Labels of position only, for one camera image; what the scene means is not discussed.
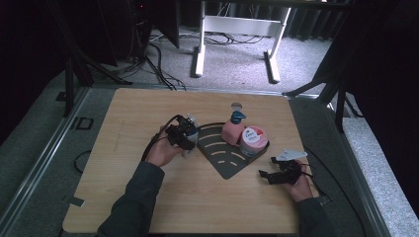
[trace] white table leg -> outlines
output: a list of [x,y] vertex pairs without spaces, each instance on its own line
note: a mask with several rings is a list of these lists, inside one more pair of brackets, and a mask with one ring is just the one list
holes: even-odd
[[267,60],[267,64],[269,65],[269,70],[271,72],[272,81],[274,83],[279,83],[281,81],[280,72],[278,70],[278,63],[277,63],[277,52],[278,47],[280,46],[281,39],[284,35],[284,30],[287,26],[287,20],[290,15],[291,8],[287,9],[287,13],[284,18],[281,20],[281,27],[278,30],[277,36],[275,37],[274,45],[272,46],[271,50],[268,50],[265,55],[265,59]]
[[200,46],[198,48],[197,56],[197,67],[195,70],[195,75],[197,77],[202,77],[204,75],[204,59],[206,57],[206,46],[204,45],[204,40],[206,36],[206,2],[201,2],[201,22],[200,22]]

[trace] white sticker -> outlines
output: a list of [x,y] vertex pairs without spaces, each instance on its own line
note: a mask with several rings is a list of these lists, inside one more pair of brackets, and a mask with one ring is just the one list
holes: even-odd
[[276,157],[277,161],[291,161],[301,157],[307,156],[304,151],[294,151],[285,149],[279,156]]
[[251,127],[244,129],[243,140],[246,143],[253,143],[253,142],[256,142],[260,139],[261,139],[261,136],[258,135],[258,132],[255,129],[253,129]]

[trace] white clip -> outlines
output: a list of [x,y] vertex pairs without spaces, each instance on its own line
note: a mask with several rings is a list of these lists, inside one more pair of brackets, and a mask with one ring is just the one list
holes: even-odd
[[307,156],[306,152],[285,149],[279,156],[275,157],[277,161],[291,161]]

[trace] person's left hand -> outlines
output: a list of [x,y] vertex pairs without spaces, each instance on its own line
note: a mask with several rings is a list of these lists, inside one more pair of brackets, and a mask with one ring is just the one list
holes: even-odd
[[146,162],[162,167],[183,151],[179,146],[170,145],[169,140],[165,136],[167,136],[166,132],[161,132],[158,140],[151,147],[147,157],[145,157]]

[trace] dark curved mat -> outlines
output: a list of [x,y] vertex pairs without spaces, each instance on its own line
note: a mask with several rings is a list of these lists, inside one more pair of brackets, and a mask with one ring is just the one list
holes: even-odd
[[248,157],[240,151],[238,145],[229,145],[221,139],[222,126],[223,123],[220,122],[202,127],[198,148],[200,148],[201,152],[203,152],[219,174],[228,180],[262,156],[268,149],[269,142],[256,156]]

